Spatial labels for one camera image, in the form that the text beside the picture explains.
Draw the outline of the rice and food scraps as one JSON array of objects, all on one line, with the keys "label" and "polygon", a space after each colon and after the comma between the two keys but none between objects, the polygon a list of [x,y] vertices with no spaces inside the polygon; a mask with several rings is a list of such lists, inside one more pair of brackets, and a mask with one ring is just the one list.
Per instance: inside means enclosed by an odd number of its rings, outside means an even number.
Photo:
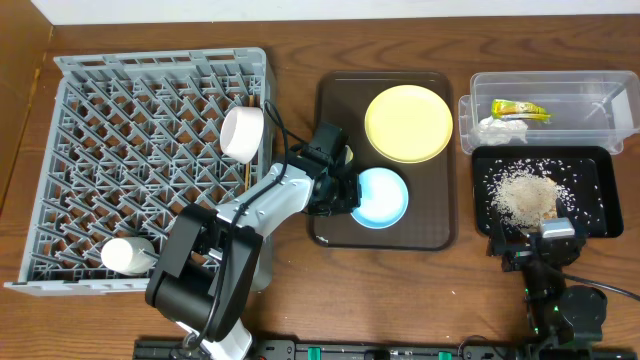
[{"label": "rice and food scraps", "polygon": [[481,208],[496,209],[508,229],[523,230],[558,217],[556,202],[561,201],[569,217],[583,226],[596,225],[599,216],[590,208],[599,209],[600,200],[584,165],[577,159],[491,159],[479,179],[486,191]]}]

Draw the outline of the light blue bowl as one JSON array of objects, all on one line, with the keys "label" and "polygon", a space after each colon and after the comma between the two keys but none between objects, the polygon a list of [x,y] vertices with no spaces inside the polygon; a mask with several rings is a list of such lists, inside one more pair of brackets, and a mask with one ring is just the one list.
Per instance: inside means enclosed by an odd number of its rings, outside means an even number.
[{"label": "light blue bowl", "polygon": [[409,192],[396,172],[382,167],[369,168],[359,174],[358,181],[360,206],[351,213],[358,224],[380,230],[391,227],[404,216]]}]

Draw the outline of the yellow round plate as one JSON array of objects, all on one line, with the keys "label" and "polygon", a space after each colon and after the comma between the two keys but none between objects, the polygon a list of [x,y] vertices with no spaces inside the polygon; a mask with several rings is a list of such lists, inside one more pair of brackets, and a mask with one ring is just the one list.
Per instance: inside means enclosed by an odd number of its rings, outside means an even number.
[{"label": "yellow round plate", "polygon": [[452,113],[442,97],[417,85],[398,85],[379,93],[364,116],[371,146],[385,158],[405,164],[439,155],[453,133]]}]

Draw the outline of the white paper napkin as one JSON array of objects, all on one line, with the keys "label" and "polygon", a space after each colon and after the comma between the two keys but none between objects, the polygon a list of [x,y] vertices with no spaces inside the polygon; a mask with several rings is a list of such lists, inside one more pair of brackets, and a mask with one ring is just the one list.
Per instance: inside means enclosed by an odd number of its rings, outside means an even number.
[{"label": "white paper napkin", "polygon": [[522,120],[501,120],[491,116],[482,119],[472,130],[480,145],[506,145],[513,139],[526,142],[528,125]]}]

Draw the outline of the white round bowl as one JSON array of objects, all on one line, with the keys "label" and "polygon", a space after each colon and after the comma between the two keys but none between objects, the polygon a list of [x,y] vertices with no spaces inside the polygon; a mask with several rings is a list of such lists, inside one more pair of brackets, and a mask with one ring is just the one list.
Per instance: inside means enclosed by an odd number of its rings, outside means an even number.
[{"label": "white round bowl", "polygon": [[264,116],[260,108],[236,106],[222,123],[221,150],[233,160],[247,164],[258,151],[263,131]]}]

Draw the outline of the green snack wrapper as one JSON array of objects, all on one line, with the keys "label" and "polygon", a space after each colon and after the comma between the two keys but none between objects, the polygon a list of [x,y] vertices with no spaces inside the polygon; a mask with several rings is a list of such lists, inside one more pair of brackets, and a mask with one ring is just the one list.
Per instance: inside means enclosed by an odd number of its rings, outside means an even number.
[{"label": "green snack wrapper", "polygon": [[551,119],[547,110],[531,102],[494,99],[491,114],[500,120],[531,120],[546,123]]}]

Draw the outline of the small white cup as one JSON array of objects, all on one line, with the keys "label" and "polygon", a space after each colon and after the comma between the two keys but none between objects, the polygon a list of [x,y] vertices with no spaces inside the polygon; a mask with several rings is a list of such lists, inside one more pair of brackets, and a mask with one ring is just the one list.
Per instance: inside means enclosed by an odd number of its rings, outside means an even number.
[{"label": "small white cup", "polygon": [[154,254],[150,241],[139,237],[113,238],[101,249],[101,261],[105,267],[127,276],[141,275],[150,270],[154,259],[144,254]]}]

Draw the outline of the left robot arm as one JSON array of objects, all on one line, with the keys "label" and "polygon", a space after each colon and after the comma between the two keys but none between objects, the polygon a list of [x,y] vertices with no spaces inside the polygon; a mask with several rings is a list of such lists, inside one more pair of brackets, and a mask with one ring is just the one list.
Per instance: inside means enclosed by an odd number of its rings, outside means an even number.
[{"label": "left robot arm", "polygon": [[349,146],[295,146],[241,196],[213,210],[190,204],[179,213],[145,300],[186,331],[182,354],[248,355],[253,337],[241,315],[265,273],[267,238],[296,213],[331,216],[357,208],[361,190],[352,163]]}]

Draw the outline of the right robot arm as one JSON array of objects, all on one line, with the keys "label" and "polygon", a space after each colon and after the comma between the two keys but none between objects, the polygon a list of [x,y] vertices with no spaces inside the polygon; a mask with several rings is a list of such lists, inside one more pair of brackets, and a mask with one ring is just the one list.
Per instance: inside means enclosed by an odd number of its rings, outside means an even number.
[{"label": "right robot arm", "polygon": [[490,210],[487,254],[502,258],[504,272],[523,275],[527,318],[536,333],[510,359],[593,359],[592,344],[603,338],[606,295],[592,286],[567,285],[563,272],[579,258],[587,233],[561,201],[556,213],[509,237],[497,208]]}]

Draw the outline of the grey plastic dishwasher rack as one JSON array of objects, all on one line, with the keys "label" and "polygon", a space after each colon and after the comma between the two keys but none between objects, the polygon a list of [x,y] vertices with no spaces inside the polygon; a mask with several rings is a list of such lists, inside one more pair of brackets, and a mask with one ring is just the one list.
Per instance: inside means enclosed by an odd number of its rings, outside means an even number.
[{"label": "grey plastic dishwasher rack", "polygon": [[[148,275],[105,267],[115,237],[162,250],[178,213],[243,193],[245,165],[225,155],[220,130],[236,106],[276,95],[258,47],[60,56],[62,72],[18,279],[33,296],[141,292]],[[250,187],[269,170],[267,126]]]}]

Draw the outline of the black rectangular tray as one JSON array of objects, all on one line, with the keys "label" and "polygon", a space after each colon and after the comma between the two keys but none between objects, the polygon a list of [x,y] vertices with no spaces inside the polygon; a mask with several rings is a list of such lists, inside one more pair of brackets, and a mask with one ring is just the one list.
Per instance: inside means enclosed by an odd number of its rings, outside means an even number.
[{"label": "black rectangular tray", "polygon": [[525,171],[563,187],[569,217],[591,237],[615,238],[624,231],[609,152],[596,146],[483,146],[472,153],[478,231],[490,233],[490,209],[503,177]]}]

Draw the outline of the dark brown serving tray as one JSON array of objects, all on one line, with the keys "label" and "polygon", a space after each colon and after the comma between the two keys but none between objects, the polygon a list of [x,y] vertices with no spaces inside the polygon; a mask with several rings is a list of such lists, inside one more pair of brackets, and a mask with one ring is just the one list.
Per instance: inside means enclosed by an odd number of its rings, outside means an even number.
[{"label": "dark brown serving tray", "polygon": [[330,248],[440,251],[457,237],[454,142],[435,158],[401,164],[378,153],[366,138],[364,116],[369,103],[397,85],[417,85],[452,105],[447,77],[437,72],[336,71],[323,76],[317,88],[315,119],[331,123],[349,135],[353,168],[389,168],[408,186],[409,203],[403,217],[385,229],[369,229],[349,214],[307,218],[307,232],[318,245]]}]

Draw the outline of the clear plastic bin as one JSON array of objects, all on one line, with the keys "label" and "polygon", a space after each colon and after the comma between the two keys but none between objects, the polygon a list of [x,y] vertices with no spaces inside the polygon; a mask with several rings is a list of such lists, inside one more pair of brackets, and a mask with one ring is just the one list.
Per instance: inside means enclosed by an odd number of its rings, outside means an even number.
[{"label": "clear plastic bin", "polygon": [[618,154],[624,140],[639,133],[639,78],[632,71],[481,72],[458,103],[464,153],[487,146],[472,130],[493,117],[494,99],[531,102],[551,115],[546,123],[522,120],[528,125],[526,142],[506,145],[600,146]]}]

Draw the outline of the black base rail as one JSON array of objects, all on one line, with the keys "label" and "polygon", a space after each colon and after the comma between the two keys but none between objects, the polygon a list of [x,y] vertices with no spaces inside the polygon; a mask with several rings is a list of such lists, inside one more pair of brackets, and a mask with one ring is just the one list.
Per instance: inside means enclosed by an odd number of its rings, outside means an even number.
[{"label": "black base rail", "polygon": [[[187,352],[174,340],[137,340],[133,360],[209,359],[205,350]],[[466,343],[446,347],[406,347],[352,344],[305,344],[291,340],[259,341],[249,348],[248,359],[258,360],[500,360],[525,359],[514,347],[497,347],[488,343]]]}]

